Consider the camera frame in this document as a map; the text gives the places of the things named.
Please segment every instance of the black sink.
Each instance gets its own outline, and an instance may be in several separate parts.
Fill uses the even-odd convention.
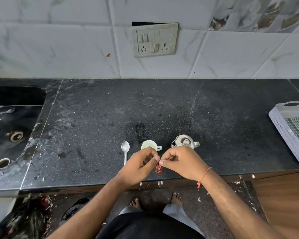
[[[45,99],[40,88],[0,86],[0,169],[21,157]]]

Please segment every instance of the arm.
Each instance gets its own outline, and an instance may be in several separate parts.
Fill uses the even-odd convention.
[[[236,239],[285,239],[252,211],[213,170],[209,170],[201,180],[209,166],[192,148],[170,148],[164,153],[159,164],[187,179],[200,181],[213,198],[217,209]]]
[[[151,147],[134,153],[119,173],[48,239],[95,238],[118,197],[126,189],[145,179],[159,159],[157,152]]]

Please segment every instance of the hand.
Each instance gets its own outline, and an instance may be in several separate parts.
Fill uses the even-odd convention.
[[[174,170],[181,176],[195,181],[201,181],[208,165],[198,156],[191,147],[177,147],[168,149],[162,156],[159,164]]]
[[[154,148],[144,148],[134,153],[115,177],[129,188],[144,180],[159,160],[159,155]]]

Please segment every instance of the bare foot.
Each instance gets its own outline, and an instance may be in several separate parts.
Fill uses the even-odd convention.
[[[182,198],[175,192],[171,196],[171,205],[180,205],[183,206]]]
[[[140,200],[139,200],[138,198],[136,198],[136,199],[135,199],[135,202],[132,201],[132,202],[130,203],[130,206],[134,206],[134,207],[137,208],[137,209],[141,209]]]

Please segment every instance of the basket handle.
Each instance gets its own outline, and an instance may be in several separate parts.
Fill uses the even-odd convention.
[[[279,103],[276,105],[276,107],[286,106],[287,104],[291,104],[291,103],[299,103],[299,101],[289,101],[286,103]]]

